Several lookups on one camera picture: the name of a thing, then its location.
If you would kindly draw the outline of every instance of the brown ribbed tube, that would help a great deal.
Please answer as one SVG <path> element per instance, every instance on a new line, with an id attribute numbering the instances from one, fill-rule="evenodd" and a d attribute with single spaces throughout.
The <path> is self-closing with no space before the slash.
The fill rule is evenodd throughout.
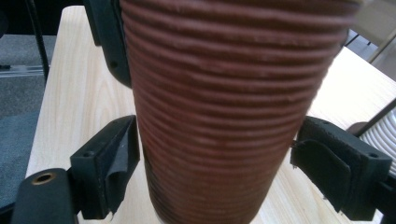
<path id="1" fill-rule="evenodd" d="M 359 5 L 120 5 L 156 212 L 165 223 L 249 223 Z"/>

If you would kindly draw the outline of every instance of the light wood surface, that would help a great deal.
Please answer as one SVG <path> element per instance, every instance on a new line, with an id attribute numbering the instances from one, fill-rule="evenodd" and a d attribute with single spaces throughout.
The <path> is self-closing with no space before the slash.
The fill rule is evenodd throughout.
<path id="1" fill-rule="evenodd" d="M 395 82 L 343 49 L 323 81 L 309 115 L 346 128 L 370 119 L 395 97 Z M 101 48 L 93 44 L 84 8 L 66 8 L 27 175 L 53 167 L 69 168 L 69 157 L 77 149 L 111 120 L 130 114 L 134 114 L 133 92 L 109 74 Z M 80 223 L 159 223 L 149 200 L 143 158 L 119 212 L 106 220 Z M 299 169 L 292 168 L 288 155 L 251 223 L 350 221 L 335 213 L 311 181 Z"/>

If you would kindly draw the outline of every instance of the bolt hole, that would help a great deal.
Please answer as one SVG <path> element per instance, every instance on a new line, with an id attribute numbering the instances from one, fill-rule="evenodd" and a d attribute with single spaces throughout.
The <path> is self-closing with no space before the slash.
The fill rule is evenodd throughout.
<path id="1" fill-rule="evenodd" d="M 82 156 L 83 157 L 91 157 L 91 156 L 93 156 L 93 152 L 92 151 L 86 151 Z"/>
<path id="2" fill-rule="evenodd" d="M 369 156 L 373 158 L 378 158 L 378 155 L 376 155 L 375 153 L 370 153 Z"/>
<path id="3" fill-rule="evenodd" d="M 42 185 L 50 182 L 52 179 L 54 179 L 56 176 L 55 173 L 46 173 L 43 175 L 40 175 L 39 177 L 36 177 L 33 181 L 33 185 Z"/>
<path id="4" fill-rule="evenodd" d="M 116 63 L 116 62 L 114 62 L 114 61 L 112 61 L 112 62 L 110 62 L 110 67 L 111 68 L 116 68 L 116 67 L 118 67 L 119 65 Z"/>

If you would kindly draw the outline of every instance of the wooden table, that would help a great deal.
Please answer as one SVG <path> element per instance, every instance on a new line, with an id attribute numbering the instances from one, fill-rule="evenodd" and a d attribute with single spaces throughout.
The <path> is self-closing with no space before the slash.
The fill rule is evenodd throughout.
<path id="1" fill-rule="evenodd" d="M 343 49 L 323 81 L 309 115 L 346 128 L 370 119 L 395 97 L 395 82 Z M 52 167 L 69 168 L 69 157 L 78 148 L 111 120 L 130 114 L 134 114 L 133 92 L 109 74 L 102 49 L 93 44 L 84 8 L 66 8 L 27 175 Z M 110 220 L 108 217 L 81 223 L 159 223 L 149 200 L 143 159 L 130 180 L 119 212 Z M 333 211 L 299 169 L 292 169 L 288 156 L 251 223 L 350 221 Z"/>

